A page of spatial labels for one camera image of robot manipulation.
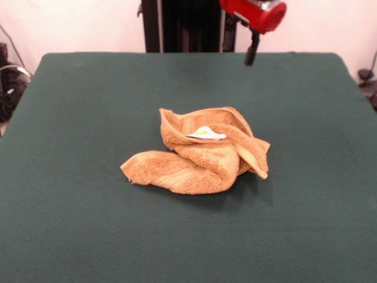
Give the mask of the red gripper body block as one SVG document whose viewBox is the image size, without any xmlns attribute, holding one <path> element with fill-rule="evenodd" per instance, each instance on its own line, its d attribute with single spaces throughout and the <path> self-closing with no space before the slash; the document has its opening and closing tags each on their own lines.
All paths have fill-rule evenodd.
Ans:
<svg viewBox="0 0 377 283">
<path fill-rule="evenodd" d="M 287 11 L 283 1 L 222 0 L 220 6 L 236 22 L 260 34 L 274 31 Z"/>
</svg>

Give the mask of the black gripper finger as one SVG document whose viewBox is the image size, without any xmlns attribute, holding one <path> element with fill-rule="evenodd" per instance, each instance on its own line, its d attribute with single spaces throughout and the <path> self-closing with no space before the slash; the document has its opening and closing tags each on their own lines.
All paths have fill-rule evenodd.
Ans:
<svg viewBox="0 0 377 283">
<path fill-rule="evenodd" d="M 260 34 L 258 32 L 252 32 L 252 43 L 247 49 L 244 64 L 246 66 L 252 66 L 256 58 L 257 49 L 259 47 Z"/>
<path fill-rule="evenodd" d="M 236 37 L 236 21 L 231 16 L 224 20 L 223 52 L 234 52 Z"/>
</svg>

